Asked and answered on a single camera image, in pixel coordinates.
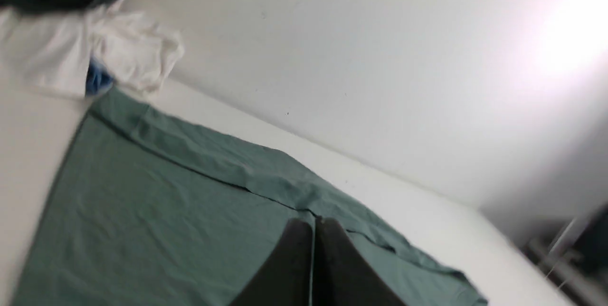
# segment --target bed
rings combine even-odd
[[[0,304],[8,305],[44,202],[90,101],[0,86]],[[169,80],[152,103],[166,113],[287,152],[360,200],[441,263],[464,271],[493,306],[568,306],[480,213],[300,139]]]

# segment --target white cloth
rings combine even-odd
[[[24,81],[59,96],[85,96],[91,57],[87,19],[81,13],[21,16],[0,12],[0,64]]]
[[[90,12],[22,16],[0,11],[0,64],[59,96],[85,96],[91,55],[118,85],[149,96],[184,55],[178,31],[116,5]]]
[[[107,14],[91,32],[93,57],[123,86],[143,94],[158,91],[184,55],[180,32],[142,12]]]

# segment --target wrinkled sheet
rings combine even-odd
[[[482,306],[465,276],[287,154],[113,89],[74,137],[13,305],[225,306],[288,219],[338,219],[409,306]]]

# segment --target blue object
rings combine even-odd
[[[104,66],[91,59],[89,71],[86,74],[85,94],[95,96],[100,90],[106,90],[112,86],[114,79],[106,71]]]

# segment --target green fabric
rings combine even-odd
[[[225,306],[288,219],[338,219],[409,306],[483,306],[287,154],[167,116],[116,89],[89,109],[54,183],[14,306]]]

